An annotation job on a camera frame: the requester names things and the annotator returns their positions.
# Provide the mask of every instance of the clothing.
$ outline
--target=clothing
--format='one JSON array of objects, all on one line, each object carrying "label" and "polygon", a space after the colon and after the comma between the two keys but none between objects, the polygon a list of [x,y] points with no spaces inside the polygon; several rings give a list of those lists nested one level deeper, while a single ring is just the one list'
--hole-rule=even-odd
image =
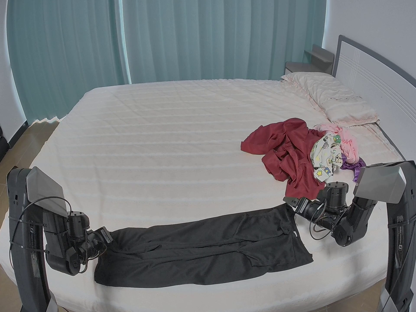
[{"label": "clothing", "polygon": [[114,242],[99,257],[94,279],[112,287],[227,283],[313,261],[287,204],[111,235]]},{"label": "clothing", "polygon": [[302,119],[291,118],[260,126],[241,143],[241,150],[264,155],[262,161],[267,171],[276,180],[288,180],[286,196],[316,199],[325,183],[314,177],[310,152],[323,136],[324,133],[309,129]]},{"label": "clothing", "polygon": [[326,133],[318,140],[311,150],[311,161],[314,167],[314,176],[319,181],[325,181],[333,172],[341,167],[341,137],[337,134]]},{"label": "clothing", "polygon": [[358,176],[360,175],[361,168],[363,166],[366,166],[366,163],[360,157],[360,159],[358,160],[358,162],[355,163],[355,164],[350,164],[350,163],[344,162],[344,164],[342,164],[342,166],[341,166],[341,169],[342,170],[354,170],[354,179],[352,181],[356,183],[357,180],[358,180]]},{"label": "clothing", "polygon": [[347,163],[357,163],[359,160],[358,142],[357,139],[351,135],[346,127],[340,127],[334,123],[322,123],[314,127],[320,132],[336,133],[341,137],[341,152],[346,157]]}]

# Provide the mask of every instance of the pile of clothes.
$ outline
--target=pile of clothes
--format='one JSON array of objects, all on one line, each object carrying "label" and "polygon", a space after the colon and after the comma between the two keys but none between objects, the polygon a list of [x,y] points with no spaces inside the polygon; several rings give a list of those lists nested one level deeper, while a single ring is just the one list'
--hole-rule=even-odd
[{"label": "pile of clothes", "polygon": [[276,180],[288,180],[286,196],[316,199],[337,168],[354,170],[354,182],[365,162],[356,138],[345,127],[321,124],[309,129],[291,118],[260,126],[242,143],[241,150],[264,155],[262,162]]}]

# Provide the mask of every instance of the white wall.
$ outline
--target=white wall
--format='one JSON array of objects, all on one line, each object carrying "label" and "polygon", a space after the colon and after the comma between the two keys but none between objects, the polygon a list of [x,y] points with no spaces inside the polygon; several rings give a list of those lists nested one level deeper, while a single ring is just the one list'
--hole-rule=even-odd
[{"label": "white wall", "polygon": [[26,121],[10,68],[6,37],[7,0],[0,0],[0,126],[7,141]]},{"label": "white wall", "polygon": [[323,47],[335,54],[340,34],[416,77],[416,0],[328,0]]}]

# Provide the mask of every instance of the curtain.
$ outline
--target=curtain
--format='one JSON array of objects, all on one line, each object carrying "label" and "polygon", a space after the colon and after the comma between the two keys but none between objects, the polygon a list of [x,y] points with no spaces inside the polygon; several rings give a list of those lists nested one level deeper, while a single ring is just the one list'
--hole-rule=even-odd
[{"label": "curtain", "polygon": [[114,0],[9,0],[13,78],[28,122],[64,117],[89,90],[124,83]]},{"label": "curtain", "polygon": [[100,86],[272,79],[321,45],[326,0],[9,0],[13,76],[28,122]]}]

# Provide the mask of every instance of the white bed sheet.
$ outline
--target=white bed sheet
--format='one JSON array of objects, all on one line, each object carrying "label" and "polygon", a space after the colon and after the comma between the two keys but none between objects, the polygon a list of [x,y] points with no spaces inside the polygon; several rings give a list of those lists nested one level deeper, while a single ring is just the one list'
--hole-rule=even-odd
[{"label": "white bed sheet", "polygon": [[[283,203],[286,182],[267,173],[261,156],[240,151],[259,125],[291,117],[309,127],[328,122],[285,81],[202,80],[97,88],[85,94],[45,143],[32,166],[62,185],[91,228],[148,227],[195,221]],[[401,160],[376,125],[351,127],[367,162]],[[334,180],[354,183],[350,170]],[[244,281],[209,286],[112,288],[94,282],[95,263],[71,277],[47,266],[58,304],[90,311],[309,311],[364,290],[387,268],[387,212],[378,203],[366,236],[339,247],[314,241],[296,219],[314,262]],[[8,259],[8,213],[0,263]]]}]

